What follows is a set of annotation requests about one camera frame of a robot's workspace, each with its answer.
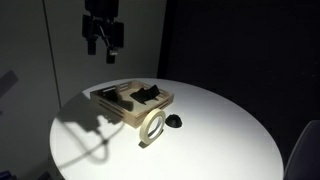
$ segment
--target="gray wall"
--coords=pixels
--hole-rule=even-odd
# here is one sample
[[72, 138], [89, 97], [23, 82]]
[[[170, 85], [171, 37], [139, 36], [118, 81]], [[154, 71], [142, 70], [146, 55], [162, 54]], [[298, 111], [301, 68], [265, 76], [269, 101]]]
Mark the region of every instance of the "gray wall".
[[59, 110], [41, 1], [0, 1], [0, 22], [0, 171], [35, 177]]
[[[105, 46], [87, 55], [84, 0], [45, 0], [62, 104], [98, 83], [156, 77], [165, 0], [120, 0], [125, 47], [105, 64]], [[0, 1], [0, 172], [34, 180], [48, 170], [49, 130], [59, 111], [41, 1]]]
[[156, 77], [165, 0], [120, 0], [117, 21], [125, 25], [124, 48], [116, 63], [107, 65], [106, 48], [97, 41], [97, 55], [87, 55], [81, 37], [84, 1], [46, 0], [54, 59], [62, 104], [78, 92], [102, 82], [134, 77]]

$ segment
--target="masking tape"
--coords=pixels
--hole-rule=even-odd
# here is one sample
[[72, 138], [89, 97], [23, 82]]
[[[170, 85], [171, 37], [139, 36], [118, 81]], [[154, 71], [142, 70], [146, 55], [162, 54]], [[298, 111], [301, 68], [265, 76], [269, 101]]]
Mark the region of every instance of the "masking tape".
[[[149, 132], [149, 128], [152, 124], [152, 122], [157, 118], [159, 118], [159, 122], [157, 124], [156, 129], [154, 130], [155, 135], [151, 135], [153, 136], [152, 138], [149, 137], [148, 132]], [[164, 113], [164, 111], [162, 111], [161, 109], [154, 109], [152, 110], [144, 119], [144, 121], [142, 122], [141, 128], [140, 128], [140, 139], [142, 142], [144, 142], [145, 144], [151, 144], [154, 140], [156, 140], [163, 129], [164, 123], [165, 123], [165, 119], [166, 119], [166, 114]]]

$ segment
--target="wooden box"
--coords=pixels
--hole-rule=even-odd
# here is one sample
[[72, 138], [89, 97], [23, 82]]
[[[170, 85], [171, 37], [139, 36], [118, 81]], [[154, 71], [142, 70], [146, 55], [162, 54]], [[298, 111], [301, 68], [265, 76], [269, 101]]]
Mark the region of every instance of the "wooden box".
[[[141, 104], [133, 99], [130, 94], [137, 92], [139, 89], [149, 89], [151, 86], [140, 81], [129, 81], [123, 84], [99, 89], [90, 92], [90, 98], [100, 107], [112, 112], [120, 120], [137, 128], [141, 126], [142, 121], [147, 114], [155, 108], [164, 109], [173, 102], [174, 95], [159, 87], [160, 94], [156, 99], [146, 101]], [[111, 101], [101, 95], [101, 92], [113, 91], [118, 96], [118, 101]]]

